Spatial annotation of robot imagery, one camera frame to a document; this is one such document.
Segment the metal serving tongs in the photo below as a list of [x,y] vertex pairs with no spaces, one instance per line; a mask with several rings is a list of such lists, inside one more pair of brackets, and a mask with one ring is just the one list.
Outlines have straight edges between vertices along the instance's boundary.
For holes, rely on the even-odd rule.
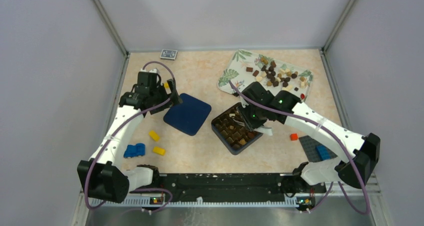
[[231,119],[238,125],[246,128],[248,131],[256,131],[268,136],[273,135],[273,129],[271,127],[264,126],[268,119],[256,113],[252,108],[241,106],[237,107],[235,115],[231,116]]

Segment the dark blue chocolate box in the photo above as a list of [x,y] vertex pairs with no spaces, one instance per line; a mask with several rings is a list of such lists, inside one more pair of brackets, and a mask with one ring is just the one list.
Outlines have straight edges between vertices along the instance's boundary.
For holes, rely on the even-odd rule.
[[237,111],[239,106],[240,102],[234,104],[211,121],[212,131],[233,155],[240,154],[263,136],[260,132],[249,131],[235,121],[242,121]]

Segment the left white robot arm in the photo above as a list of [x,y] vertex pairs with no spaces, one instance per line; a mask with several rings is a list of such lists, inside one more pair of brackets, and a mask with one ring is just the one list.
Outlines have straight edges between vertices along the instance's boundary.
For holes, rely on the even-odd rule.
[[142,70],[132,89],[119,100],[117,111],[108,132],[90,159],[81,160],[77,173],[84,192],[89,198],[121,203],[129,192],[143,187],[154,193],[160,188],[158,169],[141,165],[122,171],[122,161],[131,138],[147,114],[156,114],[182,103],[175,78],[167,80],[167,92],[156,69]]

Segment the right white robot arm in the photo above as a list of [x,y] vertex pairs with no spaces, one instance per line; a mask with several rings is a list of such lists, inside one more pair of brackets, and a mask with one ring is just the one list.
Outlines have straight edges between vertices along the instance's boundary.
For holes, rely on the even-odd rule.
[[336,154],[335,158],[304,162],[294,169],[293,186],[297,191],[307,192],[313,185],[326,182],[342,182],[356,189],[365,187],[380,157],[381,139],[377,135],[350,131],[286,90],[273,94],[259,82],[249,84],[243,91],[234,85],[231,88],[241,97],[239,112],[249,130],[277,121],[300,130]]

